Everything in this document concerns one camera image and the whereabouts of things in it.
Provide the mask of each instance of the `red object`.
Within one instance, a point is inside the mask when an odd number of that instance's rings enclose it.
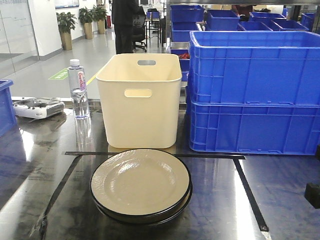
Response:
[[[110,16],[106,16],[106,26],[108,29],[111,29],[111,17]]]
[[[179,56],[179,59],[190,59],[190,55],[187,52],[178,56]]]

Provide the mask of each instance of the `potted plant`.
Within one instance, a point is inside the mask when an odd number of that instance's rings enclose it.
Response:
[[[71,12],[56,13],[56,20],[58,22],[58,29],[64,50],[72,49],[71,29],[75,29],[75,19],[75,15],[71,14]]]
[[[92,39],[93,12],[87,7],[79,9],[79,21],[83,25],[85,39]]]
[[[105,34],[105,20],[107,11],[102,6],[93,5],[93,20],[96,22],[99,34]]]

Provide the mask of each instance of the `bottle label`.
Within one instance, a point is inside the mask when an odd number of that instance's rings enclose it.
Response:
[[[86,90],[86,77],[85,77],[85,73],[83,71],[78,72],[78,81],[79,81],[79,85],[80,85],[80,90],[81,91]]]

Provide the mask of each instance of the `green floor sign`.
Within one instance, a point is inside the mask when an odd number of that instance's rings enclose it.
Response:
[[[49,80],[63,80],[68,77],[68,69],[64,68],[61,71],[57,72],[55,75],[49,77]]]

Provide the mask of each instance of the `yellow floor line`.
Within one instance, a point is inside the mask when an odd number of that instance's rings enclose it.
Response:
[[[97,74],[93,75],[93,77],[90,78],[89,81],[86,82],[86,85],[89,85],[96,78],[96,75]]]

